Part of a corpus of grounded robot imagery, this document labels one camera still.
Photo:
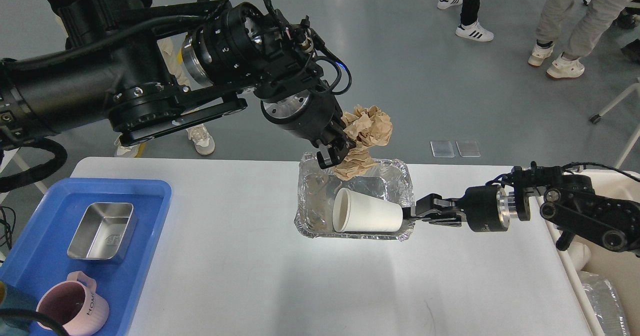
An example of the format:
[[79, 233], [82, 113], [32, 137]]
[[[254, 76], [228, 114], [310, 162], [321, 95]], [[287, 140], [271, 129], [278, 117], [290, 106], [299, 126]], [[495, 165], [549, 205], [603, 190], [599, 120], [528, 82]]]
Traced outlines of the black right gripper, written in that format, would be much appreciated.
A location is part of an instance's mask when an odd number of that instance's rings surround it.
[[531, 219], [526, 195], [522, 191], [507, 192], [499, 185], [467, 188], [462, 196], [462, 210], [457, 201], [432, 193], [416, 201], [415, 206], [403, 207], [403, 219], [451, 227], [461, 227], [466, 220], [474, 232], [505, 232], [511, 219]]

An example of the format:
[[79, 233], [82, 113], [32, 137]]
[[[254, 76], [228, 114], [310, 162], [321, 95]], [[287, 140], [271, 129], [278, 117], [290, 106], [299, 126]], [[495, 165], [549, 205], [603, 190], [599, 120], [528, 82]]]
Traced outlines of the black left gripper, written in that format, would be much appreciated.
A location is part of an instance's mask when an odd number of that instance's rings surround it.
[[320, 169], [343, 163], [356, 143], [345, 136], [342, 109], [333, 95], [311, 90], [295, 93], [279, 102], [261, 102], [265, 118], [318, 148]]

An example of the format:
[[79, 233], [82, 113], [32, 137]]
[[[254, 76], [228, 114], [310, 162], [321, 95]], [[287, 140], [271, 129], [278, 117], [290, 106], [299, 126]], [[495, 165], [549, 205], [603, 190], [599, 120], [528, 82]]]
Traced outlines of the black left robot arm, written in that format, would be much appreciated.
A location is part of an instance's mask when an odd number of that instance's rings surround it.
[[252, 89], [269, 122], [309, 140], [318, 165], [354, 149], [336, 86], [347, 70], [311, 28], [230, 0], [145, 7], [140, 0], [78, 0], [59, 14], [71, 48], [1, 61], [1, 150], [32, 147], [50, 161], [1, 179], [7, 192], [59, 170], [55, 134], [107, 118], [125, 146], [247, 107]]

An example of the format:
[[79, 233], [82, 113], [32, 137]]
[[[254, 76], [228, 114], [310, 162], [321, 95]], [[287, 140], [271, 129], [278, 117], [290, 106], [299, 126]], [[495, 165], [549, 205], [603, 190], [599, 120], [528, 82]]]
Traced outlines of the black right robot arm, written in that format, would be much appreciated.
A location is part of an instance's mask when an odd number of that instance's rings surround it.
[[585, 164], [562, 167], [514, 167], [482, 186], [467, 188], [458, 199], [429, 194], [412, 207], [403, 207], [406, 220], [459, 227], [466, 223], [474, 232], [505, 232], [511, 219], [531, 218], [530, 198], [542, 197], [540, 215], [558, 226], [555, 246], [565, 251], [580, 236], [611, 252], [639, 254], [639, 204], [632, 200], [597, 195], [587, 175], [578, 173]]

